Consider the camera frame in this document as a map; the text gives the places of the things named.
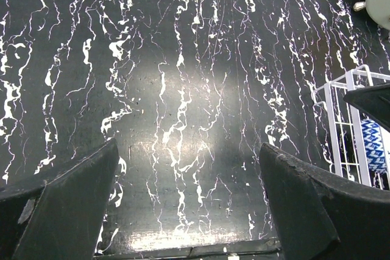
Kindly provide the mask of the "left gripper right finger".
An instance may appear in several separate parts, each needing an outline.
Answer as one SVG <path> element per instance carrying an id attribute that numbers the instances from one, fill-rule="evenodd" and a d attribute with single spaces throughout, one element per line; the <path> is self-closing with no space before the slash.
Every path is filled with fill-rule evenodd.
<path id="1" fill-rule="evenodd" d="M 389 191 L 264 143 L 260 169 L 286 259 L 389 259 Z"/>

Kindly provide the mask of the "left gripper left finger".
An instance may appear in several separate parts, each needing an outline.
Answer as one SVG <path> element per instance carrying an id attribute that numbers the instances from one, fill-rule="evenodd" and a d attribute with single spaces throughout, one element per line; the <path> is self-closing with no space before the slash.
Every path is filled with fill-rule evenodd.
<path id="1" fill-rule="evenodd" d="M 92 259 L 119 152 L 115 139 L 1 188 L 1 259 Z"/>

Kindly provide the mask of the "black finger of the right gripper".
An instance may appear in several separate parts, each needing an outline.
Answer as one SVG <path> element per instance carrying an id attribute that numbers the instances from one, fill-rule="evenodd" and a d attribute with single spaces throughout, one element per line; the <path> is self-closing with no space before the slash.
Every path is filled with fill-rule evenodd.
<path id="1" fill-rule="evenodd" d="M 348 91 L 343 100 L 389 132 L 389 83 Z"/>

